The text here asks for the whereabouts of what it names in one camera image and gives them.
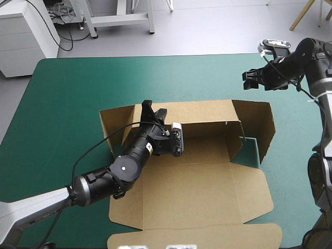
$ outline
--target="white cabinet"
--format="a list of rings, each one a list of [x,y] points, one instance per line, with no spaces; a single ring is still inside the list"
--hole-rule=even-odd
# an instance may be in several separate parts
[[[30,0],[43,15],[55,40],[60,38],[42,0]],[[32,75],[44,58],[56,58],[55,44],[38,12],[26,1],[0,8],[0,71],[6,77]]]

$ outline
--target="wooden chair leg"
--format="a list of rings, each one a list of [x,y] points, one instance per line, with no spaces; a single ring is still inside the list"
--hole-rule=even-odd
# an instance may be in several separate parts
[[[293,22],[292,26],[290,26],[289,30],[293,31],[295,29],[295,27],[299,24],[299,22],[301,21],[301,19],[303,18],[303,16],[308,12],[308,10],[310,9],[311,5],[314,2],[315,2],[315,0],[309,0],[306,3],[305,7],[303,8],[303,10],[299,14],[299,16],[296,18],[296,20]]]
[[[327,16],[326,16],[326,20],[327,20],[327,21],[330,20],[331,17],[332,17],[332,8],[331,8],[330,12],[327,14]]]

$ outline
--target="black cable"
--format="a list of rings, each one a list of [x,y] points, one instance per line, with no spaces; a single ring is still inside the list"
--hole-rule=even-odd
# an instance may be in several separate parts
[[[26,1],[27,1],[29,4],[31,4],[31,6],[34,7],[35,10],[37,10],[38,14],[40,15],[40,17],[42,18],[44,24],[46,25],[46,28],[48,29],[48,32],[50,33],[50,35],[52,36],[52,39],[53,39],[54,42],[58,45],[58,47],[61,48],[61,49],[64,50],[64,51],[71,51],[71,50],[73,49],[73,47],[74,47],[74,43],[73,43],[73,41],[72,41],[72,45],[71,45],[71,48],[70,48],[70,49],[65,49],[65,48],[61,47],[60,44],[57,42],[57,40],[54,38],[52,32],[50,31],[50,28],[48,27],[48,25],[47,25],[47,23],[46,23],[46,21],[45,21],[45,19],[44,19],[44,17],[43,17],[43,15],[40,13],[40,11],[37,9],[37,7],[36,7],[33,3],[31,3],[29,0],[26,0]],[[65,25],[65,26],[66,26],[66,28],[67,28],[67,30],[68,30],[69,36],[71,37],[71,39],[73,39],[73,38],[72,38],[72,34],[71,34],[69,28],[67,27],[67,25]]]
[[[115,135],[116,133],[118,133],[119,131],[123,130],[124,128],[128,127],[128,126],[132,126],[132,125],[136,125],[136,124],[148,124],[148,125],[156,125],[159,126],[161,128],[163,128],[163,130],[165,131],[166,128],[165,126],[162,126],[161,124],[155,123],[155,122],[145,122],[145,121],[138,121],[138,122],[133,122],[133,123],[129,123],[119,129],[117,129],[116,131],[114,131],[113,133],[111,133],[110,135],[108,135],[107,137],[105,137],[104,139],[102,139],[101,141],[99,141],[98,143],[96,143],[95,145],[93,145],[90,149],[88,149],[86,152],[84,152],[75,162],[74,166],[73,166],[73,172],[72,172],[72,182],[71,182],[71,190],[70,190],[70,194],[69,196],[66,198],[66,200],[63,202],[62,206],[60,207],[59,211],[57,212],[57,215],[55,217],[55,219],[53,220],[50,228],[48,229],[46,235],[44,236],[43,240],[38,243],[36,246],[32,247],[32,249],[40,249],[41,246],[43,246],[43,244],[47,241],[48,237],[50,236],[54,226],[56,225],[62,211],[64,210],[64,208],[66,207],[66,205],[68,204],[69,200],[73,197],[73,193],[74,193],[74,178],[75,178],[75,170],[76,167],[78,165],[78,163],[80,162],[80,160],[82,160],[88,153],[90,153],[92,150],[94,150],[96,147],[98,147],[99,145],[101,145],[103,142],[105,142],[107,139],[109,139],[111,136]]]
[[[72,41],[74,41],[74,42],[77,42],[77,41],[84,40],[84,39],[88,38],[88,37],[90,36],[90,33],[87,34],[85,37],[83,37],[83,38],[81,38],[81,39],[68,39],[68,38],[66,38],[66,37],[63,37],[63,36],[60,35],[60,34],[58,34],[58,35],[59,35],[61,38],[65,39],[65,40],[72,40]]]

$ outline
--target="white table frame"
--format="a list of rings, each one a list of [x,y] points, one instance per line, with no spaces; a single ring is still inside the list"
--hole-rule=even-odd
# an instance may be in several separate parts
[[[155,33],[152,0],[146,0],[146,13],[126,14],[127,0],[118,0],[116,16],[94,17],[88,0],[79,0],[90,34],[98,38],[96,28],[120,25],[132,25],[148,22],[150,34]]]

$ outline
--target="cardboard flap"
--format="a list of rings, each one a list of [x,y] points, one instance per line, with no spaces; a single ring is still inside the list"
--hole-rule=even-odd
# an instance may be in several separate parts
[[[187,102],[152,103],[156,112],[160,108],[167,109],[165,124],[209,123],[221,121],[239,121],[232,100],[204,100]],[[135,105],[134,121],[139,121],[142,106]]]
[[[132,123],[133,114],[134,105],[99,111],[104,137],[107,137],[123,126]],[[123,129],[107,140],[112,151],[112,145],[119,145],[122,143],[124,133],[125,130]]]
[[[194,244],[198,249],[276,249],[281,238],[282,230],[276,224],[223,225],[114,234],[107,247],[146,245],[149,249],[166,249],[168,245]]]
[[[245,136],[257,139],[259,160],[262,162],[275,134],[270,103],[233,100],[233,104]]]
[[[230,163],[242,223],[273,210],[273,201],[262,170]]]
[[[222,137],[186,146],[182,157],[150,158],[138,184],[111,199],[111,220],[144,230],[196,228],[242,224],[273,209],[264,173],[230,163]]]

